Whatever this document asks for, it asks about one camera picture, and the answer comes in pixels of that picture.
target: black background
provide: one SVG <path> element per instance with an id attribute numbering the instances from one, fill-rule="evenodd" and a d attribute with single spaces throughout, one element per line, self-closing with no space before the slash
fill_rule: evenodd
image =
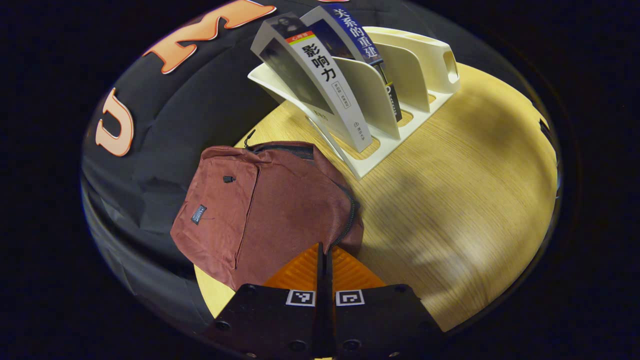
<path id="1" fill-rule="evenodd" d="M 216 358 L 137 303 L 104 265 L 81 209 L 79 157 L 88 118 L 114 80 L 150 44 L 219 1 L 25 3 L 3 10 L 12 95 L 4 172 L 15 178 L 5 190 L 8 357 Z M 552 85 L 572 124 L 564 135 L 575 139 L 567 151 L 581 179 L 571 189 L 575 211 L 561 217 L 528 280 L 440 357 L 631 358 L 633 4 L 429 2 Z"/>

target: wood grain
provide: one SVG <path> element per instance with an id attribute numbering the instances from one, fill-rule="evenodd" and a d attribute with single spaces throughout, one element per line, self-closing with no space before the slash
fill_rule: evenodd
<path id="1" fill-rule="evenodd" d="M 556 155 L 540 131 L 540 113 L 493 76 L 460 63 L 458 71 L 461 90 L 361 181 L 288 102 L 251 139 L 315 143 L 362 205 L 358 259 L 387 284 L 409 284 L 443 331 L 522 273 L 556 196 Z M 215 303 L 210 309 L 221 309 L 225 286 L 196 272 L 207 304 Z"/>

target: book stand slot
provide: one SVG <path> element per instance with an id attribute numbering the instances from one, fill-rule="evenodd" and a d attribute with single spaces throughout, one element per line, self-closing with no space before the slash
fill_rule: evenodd
<path id="1" fill-rule="evenodd" d="M 456 60 L 446 43 L 396 29 L 364 26 L 364 30 L 385 61 L 385 74 L 396 87 L 400 108 L 413 115 L 409 123 L 398 126 L 384 80 L 378 71 L 364 62 L 334 57 L 360 105 L 371 136 L 380 141 L 378 149 L 366 159 L 355 159 L 344 151 L 322 119 L 298 100 L 265 63 L 248 75 L 278 102 L 288 100 L 299 107 L 358 180 L 400 146 L 460 89 Z M 435 97 L 431 103 L 429 96 Z"/>

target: black fabric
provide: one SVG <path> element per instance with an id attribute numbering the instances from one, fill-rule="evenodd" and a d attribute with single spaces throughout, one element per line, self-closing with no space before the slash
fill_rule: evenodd
<path id="1" fill-rule="evenodd" d="M 246 77 L 260 64 L 250 45 L 262 21 L 289 11 L 303 15 L 319 4 L 315 0 L 260 3 L 278 10 L 240 28 L 220 25 L 218 37 L 197 42 L 196 53 L 173 72 L 161 74 L 162 61 L 148 54 L 115 81 L 115 95 L 134 121 L 133 142 L 125 156 L 116 157 L 95 144 L 99 119 L 108 131 L 119 133 L 117 121 L 102 114 L 104 98 L 84 139 L 83 204 L 102 255 L 131 293 L 181 329 L 199 329 L 211 320 L 199 291 L 185 291 L 196 287 L 193 265 L 169 235 L 200 153 L 212 145 L 234 145 L 277 106 Z M 447 42 L 458 62 L 493 74 L 527 95 L 504 58 L 439 15 L 403 1 L 343 5 L 364 26 L 397 28 Z"/>

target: orange letter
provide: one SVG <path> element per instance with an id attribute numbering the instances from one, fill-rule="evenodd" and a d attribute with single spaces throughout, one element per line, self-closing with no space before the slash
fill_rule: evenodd
<path id="1" fill-rule="evenodd" d="M 224 18 L 227 23 L 225 29 L 233 29 L 247 22 L 263 17 L 276 10 L 275 6 L 263 6 L 250 0 L 237 0 L 226 4 L 204 15 L 196 24 L 185 26 L 158 41 L 142 56 L 154 53 L 164 62 L 162 73 L 168 74 L 175 70 L 184 60 L 191 56 L 198 46 L 191 44 L 184 47 L 180 41 L 206 41 L 218 36 L 218 22 Z"/>
<path id="2" fill-rule="evenodd" d="M 108 152 L 115 156 L 123 156 L 129 152 L 133 140 L 133 118 L 126 106 L 115 97 L 116 88 L 111 89 L 109 96 L 104 101 L 102 113 L 107 111 L 120 123 L 120 134 L 115 137 L 102 126 L 102 119 L 98 121 L 95 130 L 95 143 L 102 145 Z"/>

